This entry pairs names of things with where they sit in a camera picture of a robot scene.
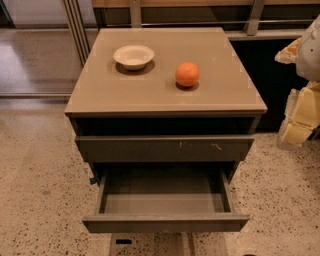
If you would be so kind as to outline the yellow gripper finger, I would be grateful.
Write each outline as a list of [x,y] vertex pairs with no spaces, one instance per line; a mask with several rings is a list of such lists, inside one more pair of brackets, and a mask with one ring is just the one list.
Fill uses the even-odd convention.
[[284,47],[281,51],[279,51],[275,60],[282,64],[292,64],[296,62],[298,46],[301,39],[298,38],[291,42],[288,46]]
[[280,147],[300,147],[311,133],[312,131],[307,127],[283,121],[279,129],[277,144]]

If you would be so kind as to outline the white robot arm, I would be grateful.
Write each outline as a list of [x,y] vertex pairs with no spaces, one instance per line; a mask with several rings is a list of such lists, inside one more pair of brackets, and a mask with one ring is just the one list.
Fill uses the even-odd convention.
[[308,84],[288,95],[285,118],[281,123],[277,146],[284,150],[300,147],[320,125],[320,16],[302,36],[279,51],[275,60],[294,63],[297,74]]

